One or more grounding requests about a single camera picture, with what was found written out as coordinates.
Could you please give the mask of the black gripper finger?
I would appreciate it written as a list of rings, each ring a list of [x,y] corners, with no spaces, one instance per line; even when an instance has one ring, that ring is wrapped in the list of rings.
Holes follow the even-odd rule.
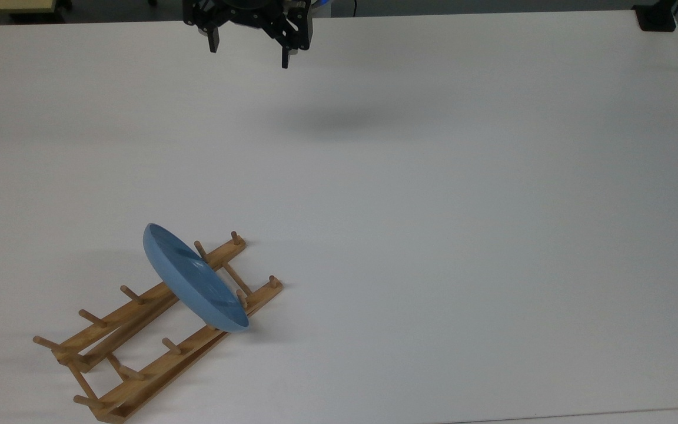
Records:
[[[310,48],[313,35],[312,16],[309,13],[288,13],[272,22],[274,39],[281,45],[281,67],[288,69],[290,58],[298,51]]]
[[[206,22],[205,24],[198,24],[197,29],[200,34],[207,38],[209,51],[212,54],[216,53],[220,43],[218,25],[215,22]]]

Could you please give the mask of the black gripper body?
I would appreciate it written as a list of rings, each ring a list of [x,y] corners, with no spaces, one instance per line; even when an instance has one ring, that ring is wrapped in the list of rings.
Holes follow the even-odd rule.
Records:
[[[253,28],[264,24],[296,25],[305,17],[314,1],[183,1],[183,22],[199,28],[218,28],[233,22]]]

